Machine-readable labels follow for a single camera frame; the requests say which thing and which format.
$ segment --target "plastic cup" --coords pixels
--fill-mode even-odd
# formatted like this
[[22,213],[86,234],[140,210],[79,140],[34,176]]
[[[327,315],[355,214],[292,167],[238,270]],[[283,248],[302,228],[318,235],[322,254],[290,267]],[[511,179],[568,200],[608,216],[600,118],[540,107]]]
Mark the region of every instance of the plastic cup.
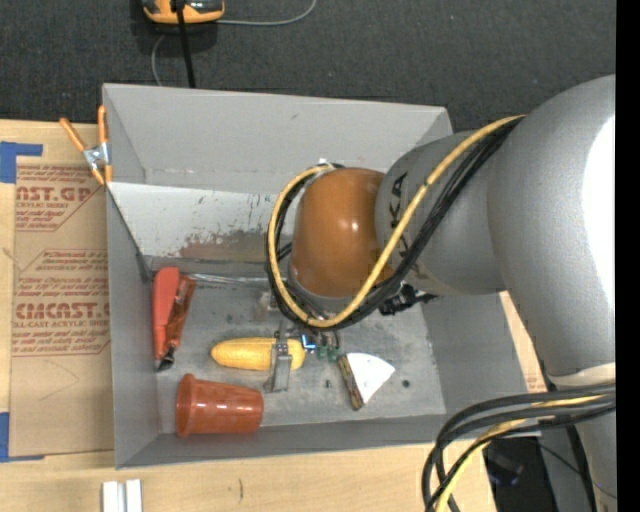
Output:
[[186,374],[176,398],[176,433],[254,432],[262,422],[262,394],[251,388],[196,379]]

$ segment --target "cardboard sheet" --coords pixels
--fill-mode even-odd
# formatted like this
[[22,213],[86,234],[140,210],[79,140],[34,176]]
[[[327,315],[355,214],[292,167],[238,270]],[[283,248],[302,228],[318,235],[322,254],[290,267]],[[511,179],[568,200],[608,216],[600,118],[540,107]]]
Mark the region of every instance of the cardboard sheet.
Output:
[[511,336],[513,337],[513,345],[518,357],[518,362],[520,363],[522,374],[527,384],[527,390],[529,393],[545,393],[549,390],[544,381],[531,337],[529,333],[527,333],[509,293],[502,292],[500,298],[507,323],[509,324]]
[[5,121],[0,139],[44,146],[14,187],[9,454],[112,448],[104,190],[57,123]]
[[[0,368],[11,366],[15,185],[0,183]],[[0,376],[0,413],[9,408],[10,372]]]

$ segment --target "table surface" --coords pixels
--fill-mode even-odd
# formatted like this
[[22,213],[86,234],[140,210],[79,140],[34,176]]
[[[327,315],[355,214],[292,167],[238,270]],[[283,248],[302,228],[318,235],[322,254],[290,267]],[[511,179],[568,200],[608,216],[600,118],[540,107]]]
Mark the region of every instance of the table surface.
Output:
[[[45,143],[55,123],[0,120],[0,140]],[[93,125],[79,127],[87,140]],[[11,259],[15,186],[0,183],[0,412],[8,409],[12,304]],[[504,296],[505,311],[530,389],[539,385],[527,337],[515,309]],[[455,460],[467,442],[452,445]],[[102,482],[141,479],[143,508],[153,511],[227,510],[423,510],[421,473],[431,445],[412,445],[339,453],[216,461],[131,470],[114,469],[112,451],[47,456],[0,464],[0,509],[13,511],[100,510]],[[462,510],[495,511],[481,458],[465,470],[456,492]]]

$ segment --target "red stapler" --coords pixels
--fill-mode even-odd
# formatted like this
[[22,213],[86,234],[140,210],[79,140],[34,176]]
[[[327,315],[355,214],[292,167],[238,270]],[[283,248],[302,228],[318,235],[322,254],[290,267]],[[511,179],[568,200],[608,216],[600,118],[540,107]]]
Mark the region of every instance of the red stapler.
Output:
[[191,297],[196,283],[181,275],[178,267],[159,270],[153,280],[153,344],[158,371],[167,370],[175,362],[174,352],[180,346]]

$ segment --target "yellow corn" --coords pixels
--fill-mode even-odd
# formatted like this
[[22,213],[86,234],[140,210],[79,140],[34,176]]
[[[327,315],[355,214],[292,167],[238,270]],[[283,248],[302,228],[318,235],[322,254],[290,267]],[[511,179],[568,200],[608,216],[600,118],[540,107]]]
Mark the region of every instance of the yellow corn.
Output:
[[[230,368],[264,370],[271,367],[271,346],[275,338],[236,338],[217,343],[211,349],[213,360]],[[292,356],[291,369],[297,370],[304,362],[305,351],[298,340],[287,340]]]

